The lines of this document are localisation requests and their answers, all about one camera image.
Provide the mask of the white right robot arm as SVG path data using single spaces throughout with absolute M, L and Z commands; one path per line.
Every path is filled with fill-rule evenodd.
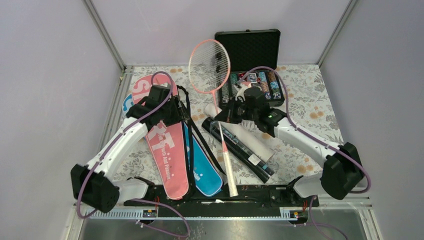
M 293 206 L 321 194 L 343 200 L 365 177 L 358 150 L 353 144 L 327 142 L 319 135 L 301 129 L 290 119 L 288 112 L 271 107 L 256 87 L 243 90 L 242 96 L 231 97 L 214 119 L 228 124 L 252 121 L 260 131 L 293 145 L 322 167 L 321 173 L 300 176 L 288 184 L 286 198 Z

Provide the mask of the white cardboard tube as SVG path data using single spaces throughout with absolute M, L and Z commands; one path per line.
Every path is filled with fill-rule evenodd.
M 267 162 L 274 154 L 269 147 L 259 141 L 252 133 L 247 131 L 239 124 L 232 124 L 226 122 L 219 122 L 215 117 L 222 110 L 217 107 L 214 103 L 209 103 L 205 108 L 204 112 L 208 117 L 211 117 L 213 121 L 217 121 L 218 140 L 222 145 L 222 155 L 225 164 L 230 165 L 230 154 L 227 149 L 227 144 L 224 140 L 223 129 L 228 130 L 233 136 L 241 141 L 249 150 L 251 150 L 258 158 L 263 162 Z

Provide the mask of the pink racket cover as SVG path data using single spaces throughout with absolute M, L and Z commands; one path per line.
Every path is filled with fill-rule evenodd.
M 152 74 L 143 76 L 134 83 L 131 90 L 134 104 L 149 95 L 151 79 Z M 169 83 L 169 78 L 159 73 L 154 77 L 153 83 L 166 84 Z M 189 191 L 183 130 L 181 121 L 171 126 L 160 122 L 145 138 L 159 170 L 164 191 L 171 200 L 181 200 Z

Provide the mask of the black shuttlecock tube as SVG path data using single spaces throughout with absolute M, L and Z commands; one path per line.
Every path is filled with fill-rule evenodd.
M 224 142 L 227 149 L 243 164 L 245 164 L 254 174 L 263 182 L 266 183 L 274 171 L 257 156 L 250 148 L 248 148 L 238 137 L 227 130 L 223 124 L 221 124 L 221 130 L 219 123 L 214 121 L 211 117 L 206 118 L 202 125 L 203 129 L 211 134 L 217 140 L 221 140 L 221 130 L 224 138 Z

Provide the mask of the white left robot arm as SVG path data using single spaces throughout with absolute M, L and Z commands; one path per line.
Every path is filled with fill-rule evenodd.
M 147 96 L 130 107 L 122 125 L 107 145 L 85 165 L 70 171 L 73 196 L 102 213 L 117 204 L 137 199 L 148 206 L 155 200 L 154 184 L 142 177 L 114 181 L 114 175 L 132 147 L 142 138 L 152 140 L 151 149 L 160 154 L 175 146 L 168 127 L 180 123 L 183 113 L 172 88 L 153 85 Z

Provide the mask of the blue racket cover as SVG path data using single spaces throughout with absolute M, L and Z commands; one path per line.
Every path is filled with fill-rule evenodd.
M 184 121 L 182 123 L 186 170 L 189 181 L 188 193 L 183 198 L 188 197 L 190 193 L 194 193 L 196 190 L 206 197 L 212 197 L 221 191 L 223 180 L 210 162 L 206 151 L 201 147 L 198 138 L 193 133 L 189 133 L 194 128 L 188 126 Z M 130 150 L 129 156 L 123 161 L 117 176 L 121 178 L 141 177 L 153 182 L 156 186 L 164 187 L 160 172 L 147 144 L 146 136 Z

